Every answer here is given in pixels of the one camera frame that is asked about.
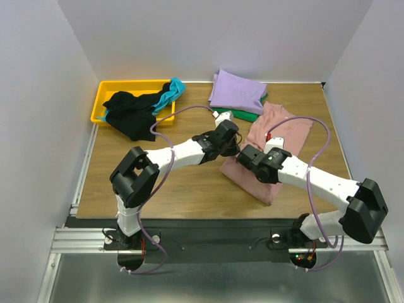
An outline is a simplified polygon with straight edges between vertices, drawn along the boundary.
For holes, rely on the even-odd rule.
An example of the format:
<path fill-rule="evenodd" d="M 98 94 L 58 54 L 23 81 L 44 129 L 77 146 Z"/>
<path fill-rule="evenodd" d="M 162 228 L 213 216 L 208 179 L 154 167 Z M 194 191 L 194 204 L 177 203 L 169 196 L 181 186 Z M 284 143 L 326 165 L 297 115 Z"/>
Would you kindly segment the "black garment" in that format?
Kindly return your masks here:
<path fill-rule="evenodd" d="M 104 102 L 105 121 L 127 136 L 131 141 L 155 141 L 150 127 L 156 123 L 160 99 L 170 90 L 165 83 L 157 93 L 146 93 L 135 97 L 132 93 L 119 91 Z"/>

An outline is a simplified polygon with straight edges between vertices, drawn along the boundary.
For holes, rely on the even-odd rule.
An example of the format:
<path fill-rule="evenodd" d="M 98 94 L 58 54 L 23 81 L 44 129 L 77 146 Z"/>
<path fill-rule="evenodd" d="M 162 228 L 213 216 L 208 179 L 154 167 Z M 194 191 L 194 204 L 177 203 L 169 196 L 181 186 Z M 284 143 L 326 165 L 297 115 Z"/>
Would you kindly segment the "pink t-shirt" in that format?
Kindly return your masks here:
<path fill-rule="evenodd" d="M 283 106 L 264 103 L 263 114 L 252 124 L 247 138 L 240 146 L 241 155 L 229 157 L 220 172 L 247 193 L 270 205 L 278 194 L 281 183 L 278 170 L 264 156 L 267 134 L 283 138 L 283 149 L 297 156 L 312 128 L 308 119 L 294 119 Z"/>

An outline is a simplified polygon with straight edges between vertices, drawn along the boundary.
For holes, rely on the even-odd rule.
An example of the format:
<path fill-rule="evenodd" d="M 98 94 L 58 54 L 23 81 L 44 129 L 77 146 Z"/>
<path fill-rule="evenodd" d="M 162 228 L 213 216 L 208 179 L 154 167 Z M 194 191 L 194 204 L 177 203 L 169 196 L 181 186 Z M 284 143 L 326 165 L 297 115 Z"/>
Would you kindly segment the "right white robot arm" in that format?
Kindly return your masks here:
<path fill-rule="evenodd" d="M 318 196 L 336 207 L 336 211 L 329 213 L 300 216 L 297 226 L 290 231 L 291 241 L 297 246 L 321 237 L 343 235 L 370 244 L 388 214 L 380 187 L 372 179 L 358 182 L 337 177 L 309 166 L 278 147 L 264 153 L 247 145 L 236 161 L 259 182 L 293 185 L 307 190 L 310 197 Z"/>

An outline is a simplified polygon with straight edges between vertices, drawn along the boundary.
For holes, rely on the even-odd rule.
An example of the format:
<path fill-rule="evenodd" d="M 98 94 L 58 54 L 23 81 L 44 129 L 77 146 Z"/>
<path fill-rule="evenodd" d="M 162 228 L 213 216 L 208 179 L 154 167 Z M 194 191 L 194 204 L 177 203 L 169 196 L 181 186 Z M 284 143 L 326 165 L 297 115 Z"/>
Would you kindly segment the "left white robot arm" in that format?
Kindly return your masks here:
<path fill-rule="evenodd" d="M 128 249 L 140 243 L 138 215 L 141 206 L 152 196 L 160 176 L 166 179 L 173 170 L 238 154 L 238 133 L 238 126 L 226 119 L 216 123 L 214 130 L 179 145 L 149 151 L 139 146 L 130 149 L 110 175 L 118 207 L 119 242 Z"/>

